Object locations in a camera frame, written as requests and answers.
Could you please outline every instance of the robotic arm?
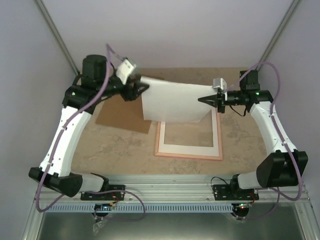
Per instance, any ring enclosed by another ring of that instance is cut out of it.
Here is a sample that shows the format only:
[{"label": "robotic arm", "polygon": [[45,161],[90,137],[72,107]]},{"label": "robotic arm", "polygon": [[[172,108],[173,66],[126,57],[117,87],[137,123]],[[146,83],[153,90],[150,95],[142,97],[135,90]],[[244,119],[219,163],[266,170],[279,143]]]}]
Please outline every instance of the robotic arm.
[{"label": "robotic arm", "polygon": [[130,77],[136,68],[128,59],[125,59],[113,75],[102,94],[101,100],[78,114],[68,124],[67,129],[58,142],[53,161],[50,163],[50,154],[54,148],[59,132],[66,121],[79,109],[89,103],[101,89],[106,77],[107,59],[102,55],[88,55],[83,60],[82,74],[76,76],[71,87],[66,92],[62,101],[61,118],[52,144],[39,167],[32,167],[29,177],[40,182],[48,165],[50,168],[45,176],[43,185],[68,197],[73,197],[79,192],[103,192],[109,190],[109,180],[97,174],[75,174],[71,172],[71,162],[75,153],[81,133],[91,118],[96,105],[120,94],[125,101],[134,101],[149,85],[140,82],[140,77]]},{"label": "robotic arm", "polygon": [[[226,82],[222,78],[216,78],[213,81],[213,88],[217,90],[217,94],[201,97],[198,101],[217,108],[219,113],[224,113],[226,106],[245,106],[245,110],[251,114],[259,127],[265,143],[267,157],[257,167],[256,171],[234,175],[230,181],[230,189],[222,190],[222,192],[218,190],[216,195],[225,197],[230,195],[232,199],[241,199],[247,197],[248,193],[254,194],[255,188],[296,186],[298,177],[279,133],[283,136],[285,143],[293,154],[300,175],[303,174],[308,162],[306,152],[298,151],[290,141],[274,107],[271,113],[273,98],[269,91],[260,90],[258,71],[250,71],[240,81],[239,85],[240,90],[225,92]],[[271,116],[274,117],[278,129],[276,129]]]}]

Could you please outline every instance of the white wall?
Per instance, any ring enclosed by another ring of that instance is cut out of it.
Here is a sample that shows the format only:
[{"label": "white wall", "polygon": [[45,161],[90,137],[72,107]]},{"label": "white wall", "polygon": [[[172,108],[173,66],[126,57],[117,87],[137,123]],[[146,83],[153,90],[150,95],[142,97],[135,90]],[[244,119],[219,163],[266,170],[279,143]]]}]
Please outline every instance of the white wall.
[{"label": "white wall", "polygon": [[[320,1],[302,1],[269,61],[282,78],[276,104],[287,134],[309,157],[303,174],[317,220],[320,223]],[[276,79],[268,67],[260,81],[275,93]]]},{"label": "white wall", "polygon": [[54,136],[74,73],[32,0],[0,7],[1,239],[21,239],[39,166]]},{"label": "white wall", "polygon": [[78,68],[116,52],[144,68],[250,67],[292,0],[44,0]]}]

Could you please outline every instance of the white sheet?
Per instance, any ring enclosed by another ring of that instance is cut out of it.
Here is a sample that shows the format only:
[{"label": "white sheet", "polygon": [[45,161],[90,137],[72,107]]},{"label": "white sheet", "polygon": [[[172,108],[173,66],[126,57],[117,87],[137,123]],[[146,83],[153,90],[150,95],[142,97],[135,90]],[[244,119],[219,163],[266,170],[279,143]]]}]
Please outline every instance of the white sheet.
[{"label": "white sheet", "polygon": [[176,83],[141,77],[141,82],[150,87],[142,94],[143,117],[166,123],[199,122],[211,106],[199,102],[198,98],[213,95],[212,86]]}]

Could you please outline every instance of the beige table surface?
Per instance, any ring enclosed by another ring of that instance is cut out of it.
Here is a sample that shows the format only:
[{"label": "beige table surface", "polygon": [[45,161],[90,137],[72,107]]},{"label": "beige table surface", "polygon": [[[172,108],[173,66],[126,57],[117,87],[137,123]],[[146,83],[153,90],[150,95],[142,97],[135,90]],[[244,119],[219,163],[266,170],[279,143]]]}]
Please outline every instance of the beige table surface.
[{"label": "beige table surface", "polygon": [[[243,68],[145,68],[141,74],[168,81],[212,85],[224,78],[231,85]],[[254,119],[238,116],[229,107],[221,114],[223,161],[154,156],[157,122],[149,134],[96,125],[102,104],[83,130],[72,171],[98,174],[236,174],[251,172],[265,159],[266,149]],[[235,107],[243,113],[244,107]]]}]

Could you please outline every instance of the purple cable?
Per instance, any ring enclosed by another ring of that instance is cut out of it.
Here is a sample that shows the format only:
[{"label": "purple cable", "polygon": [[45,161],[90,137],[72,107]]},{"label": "purple cable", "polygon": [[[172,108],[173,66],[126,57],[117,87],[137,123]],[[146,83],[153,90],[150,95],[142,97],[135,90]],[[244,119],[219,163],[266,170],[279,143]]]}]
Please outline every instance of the purple cable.
[{"label": "purple cable", "polygon": [[268,211],[267,213],[261,215],[261,216],[248,216],[248,217],[245,217],[245,216],[238,216],[235,214],[235,212],[232,212],[232,215],[235,216],[237,219],[248,219],[248,220],[258,220],[258,219],[262,219],[264,217],[267,217],[269,216],[270,214],[272,214],[278,207],[278,204],[279,204],[279,201],[280,201],[280,190],[279,188],[277,187],[277,193],[278,193],[278,197],[276,199],[276,202],[275,202],[275,205],[273,206],[273,208]]},{"label": "purple cable", "polygon": [[68,124],[78,115],[78,114],[81,114],[84,110],[88,109],[89,107],[91,107],[96,101],[98,101],[102,94],[104,93],[106,87],[107,87],[107,84],[109,82],[109,75],[110,75],[110,69],[111,69],[111,54],[110,52],[112,53],[115,53],[115,51],[109,46],[109,44],[106,45],[106,57],[107,57],[107,62],[106,62],[106,74],[105,74],[105,79],[103,81],[103,84],[101,86],[101,89],[98,91],[98,93],[95,95],[95,97],[90,101],[88,102],[85,106],[83,106],[82,108],[80,108],[78,111],[76,111],[71,117],[69,117],[65,124],[62,126],[62,130],[59,132],[58,136],[56,137],[56,140],[53,144],[53,147],[52,147],[52,151],[51,151],[51,154],[50,154],[50,158],[49,158],[49,161],[48,161],[48,165],[46,166],[45,170],[44,170],[44,173],[41,177],[41,180],[38,184],[38,187],[36,189],[36,194],[35,194],[35,207],[36,209],[38,210],[38,212],[40,213],[43,213],[45,211],[47,211],[48,209],[50,209],[59,199],[61,199],[64,195],[61,194],[60,196],[58,196],[49,206],[47,206],[46,208],[44,209],[41,209],[40,208],[40,193],[41,193],[41,189],[44,185],[44,181],[45,181],[45,178],[48,174],[48,171],[51,167],[51,163],[52,161],[54,160],[54,155],[56,153],[56,150],[57,150],[57,147],[58,147],[58,144],[59,144],[59,141],[62,137],[62,134],[65,132],[65,129],[67,129],[67,126]]},{"label": "purple cable", "polygon": [[299,167],[296,163],[296,160],[295,160],[295,157],[294,155],[292,154],[288,144],[286,143],[286,140],[284,138],[284,136],[282,135],[279,127],[278,127],[278,124],[276,122],[276,119],[275,117],[273,116],[273,113],[274,113],[274,107],[275,107],[275,103],[276,103],[276,100],[279,96],[279,93],[280,93],[280,87],[281,87],[281,79],[280,79],[280,74],[279,74],[279,71],[278,69],[276,68],[276,66],[274,64],[272,64],[271,62],[268,62],[268,61],[262,61],[262,62],[258,62],[256,63],[255,65],[253,65],[252,67],[250,67],[240,78],[238,81],[236,81],[234,84],[232,84],[230,87],[228,87],[226,89],[225,92],[227,91],[230,91],[231,89],[233,89],[242,79],[244,79],[244,77],[251,71],[251,70],[254,70],[256,67],[260,66],[260,65],[269,65],[273,68],[273,70],[275,71],[275,74],[276,74],[276,78],[277,78],[277,83],[278,83],[278,87],[277,87],[277,90],[276,90],[276,93],[275,93],[275,96],[274,96],[274,99],[273,99],[273,102],[270,106],[270,115],[271,115],[271,120],[273,122],[273,125],[275,127],[275,130],[276,132],[278,133],[285,149],[287,150],[290,158],[291,158],[291,161],[293,163],[293,167],[294,167],[294,170],[295,170],[295,173],[296,173],[296,176],[297,176],[297,179],[298,179],[298,193],[297,193],[297,196],[292,198],[292,197],[289,197],[287,195],[285,195],[283,192],[281,192],[279,189],[275,189],[274,187],[270,187],[270,189],[272,189],[273,191],[279,193],[281,196],[283,196],[284,198],[290,200],[290,201],[297,201],[300,199],[301,195],[302,195],[302,190],[303,190],[303,184],[302,184],[302,179],[301,179],[301,175],[300,175],[300,171],[299,171]]},{"label": "purple cable", "polygon": [[144,202],[141,200],[140,197],[138,197],[137,195],[135,195],[133,192],[127,191],[127,190],[110,190],[110,191],[100,191],[100,192],[95,192],[95,191],[89,191],[88,193],[90,194],[110,194],[110,193],[127,193],[130,194],[132,196],[134,196],[142,205],[143,208],[143,213],[141,215],[141,217],[139,218],[135,218],[135,219],[124,219],[124,218],[116,218],[116,217],[108,217],[108,216],[97,216],[97,211],[98,209],[96,209],[93,213],[95,218],[99,218],[99,219],[108,219],[108,220],[114,220],[114,221],[122,221],[122,222],[137,222],[140,221],[142,219],[144,219],[146,217],[146,206],[144,204]]}]

